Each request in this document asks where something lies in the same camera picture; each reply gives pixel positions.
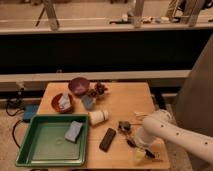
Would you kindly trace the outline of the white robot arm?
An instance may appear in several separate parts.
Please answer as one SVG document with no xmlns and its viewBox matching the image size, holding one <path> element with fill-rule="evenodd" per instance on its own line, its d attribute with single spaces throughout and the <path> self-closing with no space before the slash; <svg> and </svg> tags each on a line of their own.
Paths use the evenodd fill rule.
<svg viewBox="0 0 213 171">
<path fill-rule="evenodd" d="M 146 148 L 156 138 L 173 142 L 213 165 L 213 137 L 173 125 L 172 116 L 167 110 L 159 109 L 144 117 L 135 132 L 134 141 L 137 147 Z"/>
</svg>

